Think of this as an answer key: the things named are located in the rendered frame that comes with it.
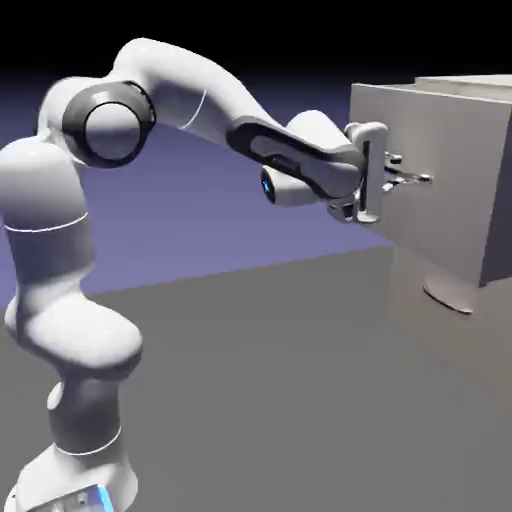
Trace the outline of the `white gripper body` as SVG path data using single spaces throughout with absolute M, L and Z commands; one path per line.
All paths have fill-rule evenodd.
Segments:
M 356 214 L 359 223 L 376 223 L 382 212 L 387 138 L 388 128 L 381 122 L 360 123 L 354 129 L 354 144 L 367 162 Z

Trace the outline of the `silver metal drawer handle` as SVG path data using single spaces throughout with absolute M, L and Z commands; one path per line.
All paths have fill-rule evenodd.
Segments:
M 385 171 L 387 174 L 391 175 L 391 178 L 388 179 L 390 183 L 399 185 L 399 184 L 427 184 L 431 185 L 433 183 L 433 177 L 428 174 L 415 174 L 401 170 L 397 166 L 386 166 Z

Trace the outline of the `pale grey drawer front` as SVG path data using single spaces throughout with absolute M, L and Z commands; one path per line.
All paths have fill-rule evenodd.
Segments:
M 386 124 L 403 170 L 433 177 L 385 198 L 379 234 L 475 286 L 512 277 L 512 103 L 355 84 L 350 118 Z
M 469 315 L 431 298 L 434 282 L 466 298 Z M 389 278 L 390 316 L 443 362 L 512 413 L 512 278 L 460 288 L 446 273 L 396 248 Z

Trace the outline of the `pale grey cabinet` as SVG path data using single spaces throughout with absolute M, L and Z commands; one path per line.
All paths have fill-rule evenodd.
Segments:
M 356 84 L 350 117 L 386 124 L 403 170 L 431 177 L 376 226 L 391 316 L 512 412 L 512 73 Z

